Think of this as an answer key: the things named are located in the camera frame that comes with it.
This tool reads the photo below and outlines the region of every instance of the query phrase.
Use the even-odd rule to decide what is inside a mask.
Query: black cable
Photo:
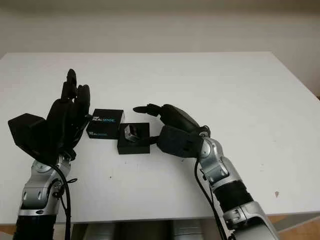
[[[65,189],[65,197],[66,197],[66,207],[64,206],[63,209],[65,211],[65,232],[64,232],[64,240],[70,240],[71,237],[71,199],[70,199],[70,190],[68,186],[68,181],[64,175],[64,173],[53,164],[48,164],[51,168],[53,168],[60,176],[63,187]]]
[[[67,183],[68,183],[68,184],[72,184],[72,183],[76,182],[77,180],[78,180],[78,178],[72,178],[72,179],[68,180]],[[63,199],[63,197],[62,197],[63,194],[64,194],[64,191],[65,191],[64,185],[62,185],[62,187],[61,187],[61,189],[60,189],[60,193],[59,193],[59,195],[58,195],[57,197],[58,197],[58,198],[60,199],[60,201],[61,201],[61,205],[62,205],[62,207],[63,207],[63,209],[64,209],[64,213],[67,214],[67,208],[66,208],[64,199]]]
[[[196,182],[198,183],[200,189],[202,190],[205,198],[208,200],[209,204],[210,204],[210,207],[212,208],[212,211],[213,211],[213,215],[214,215],[214,219],[215,219],[215,222],[216,222],[216,225],[219,229],[219,233],[220,233],[220,237],[222,240],[227,240],[227,236],[226,236],[226,233],[225,233],[225,230],[224,230],[224,227],[222,226],[222,223],[221,223],[221,220],[220,220],[220,217],[215,209],[215,206],[214,206],[214,202],[213,202],[213,195],[212,195],[212,191],[210,190],[211,192],[211,198],[212,200],[210,200],[206,190],[204,189],[204,186],[202,186],[201,182],[199,181],[199,178],[198,178],[198,165],[199,165],[199,160],[197,159],[195,161],[195,165],[194,165],[194,177],[195,177],[195,180]]]

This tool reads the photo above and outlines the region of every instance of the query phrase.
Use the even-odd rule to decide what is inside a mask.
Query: black rubber sleeve
[[[247,192],[246,186],[240,180],[224,184],[215,189],[213,193],[220,202],[220,207],[224,213],[253,201],[250,193]]]
[[[56,215],[18,216],[13,240],[53,240]]]

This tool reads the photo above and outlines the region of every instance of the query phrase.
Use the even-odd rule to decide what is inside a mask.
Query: floor
[[[285,216],[271,216],[270,220],[273,223],[284,219]],[[16,227],[7,225],[0,226],[0,232],[13,235]],[[305,223],[296,228],[281,232],[281,240],[319,240],[320,239],[320,218],[313,220],[311,222]]]

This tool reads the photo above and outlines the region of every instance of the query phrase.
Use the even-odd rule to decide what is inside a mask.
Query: white table
[[[46,118],[69,68],[90,86],[91,113],[124,109],[126,122],[150,122],[155,136],[159,119],[132,108],[168,103],[208,125],[266,214],[320,211],[320,102],[271,53],[8,53],[0,60],[0,224],[16,222],[33,161],[7,121],[26,112]],[[212,216],[193,159],[156,146],[118,155],[115,140],[86,132],[75,151],[74,223]]]

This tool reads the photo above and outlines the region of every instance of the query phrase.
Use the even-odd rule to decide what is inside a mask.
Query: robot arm
[[[89,87],[77,88],[76,73],[70,69],[61,98],[52,104],[46,119],[25,113],[8,121],[15,144],[35,159],[22,191],[13,239],[52,240],[64,191],[65,239],[70,239],[71,201],[66,176],[76,157],[73,148],[91,119],[89,106]]]
[[[210,189],[220,203],[225,224],[233,231],[230,240],[279,239],[259,203],[247,192],[235,167],[224,156],[220,143],[210,138],[211,132],[207,126],[200,127],[187,113],[169,104],[162,107],[148,104],[133,110],[161,116],[165,126],[156,144],[163,152],[183,158],[197,158]]]

